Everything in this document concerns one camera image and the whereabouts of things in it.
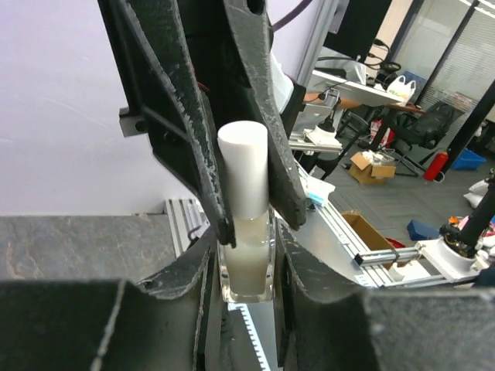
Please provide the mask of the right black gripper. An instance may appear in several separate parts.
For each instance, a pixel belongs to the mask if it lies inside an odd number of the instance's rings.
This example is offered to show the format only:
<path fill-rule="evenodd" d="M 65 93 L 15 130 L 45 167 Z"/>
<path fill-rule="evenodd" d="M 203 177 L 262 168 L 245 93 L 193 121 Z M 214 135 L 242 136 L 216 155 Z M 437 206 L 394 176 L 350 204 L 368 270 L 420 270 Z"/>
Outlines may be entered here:
<path fill-rule="evenodd" d="M 248 107 L 268 129 L 271 205 L 294 230 L 306 196 L 271 78 L 268 15 L 260 2 L 100 1 L 127 100 L 121 118 L 146 133 L 156 159 L 200 201 L 222 244 L 235 245 L 217 130 L 232 101 L 232 36 L 250 87 Z"/>

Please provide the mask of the white nail polish bottle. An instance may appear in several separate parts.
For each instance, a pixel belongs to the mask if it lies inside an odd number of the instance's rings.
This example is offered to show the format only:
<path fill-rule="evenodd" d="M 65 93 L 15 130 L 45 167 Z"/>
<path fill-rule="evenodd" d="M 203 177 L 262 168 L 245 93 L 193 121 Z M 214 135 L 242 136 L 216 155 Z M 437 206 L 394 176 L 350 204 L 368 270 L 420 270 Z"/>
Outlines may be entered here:
<path fill-rule="evenodd" d="M 234 221 L 236 246 L 217 248 L 220 285 L 227 303 L 258 303 L 273 299 L 275 225 L 268 210 L 252 220 Z"/>

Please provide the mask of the white nail polish cap brush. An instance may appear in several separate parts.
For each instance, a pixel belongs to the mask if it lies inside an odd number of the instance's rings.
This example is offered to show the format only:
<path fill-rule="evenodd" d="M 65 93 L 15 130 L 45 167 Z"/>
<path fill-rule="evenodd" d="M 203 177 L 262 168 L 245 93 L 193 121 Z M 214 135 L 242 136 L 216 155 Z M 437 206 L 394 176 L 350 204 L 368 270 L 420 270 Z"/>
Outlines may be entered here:
<path fill-rule="evenodd" d="M 255 121 L 233 121 L 217 132 L 227 172 L 233 216 L 257 219 L 268 210 L 268 130 Z"/>

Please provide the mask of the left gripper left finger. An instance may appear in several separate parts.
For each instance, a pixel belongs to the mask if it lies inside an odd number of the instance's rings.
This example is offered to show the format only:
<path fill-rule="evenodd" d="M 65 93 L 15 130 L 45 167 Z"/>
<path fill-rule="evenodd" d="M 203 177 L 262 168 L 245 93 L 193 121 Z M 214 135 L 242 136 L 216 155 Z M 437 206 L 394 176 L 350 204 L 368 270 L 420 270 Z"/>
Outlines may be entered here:
<path fill-rule="evenodd" d="M 140 284 L 125 279 L 4 281 L 3 370 L 214 370 L 211 280 L 216 237 L 206 232 Z"/>

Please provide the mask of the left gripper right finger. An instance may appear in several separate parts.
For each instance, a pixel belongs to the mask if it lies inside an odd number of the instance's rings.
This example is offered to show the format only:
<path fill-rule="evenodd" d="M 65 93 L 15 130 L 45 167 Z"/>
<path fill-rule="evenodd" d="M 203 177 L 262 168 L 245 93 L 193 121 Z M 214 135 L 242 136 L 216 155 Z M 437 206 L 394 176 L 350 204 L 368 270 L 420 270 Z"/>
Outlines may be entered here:
<path fill-rule="evenodd" d="M 492 370 L 492 288 L 366 288 L 277 228 L 276 335 L 286 370 Z"/>

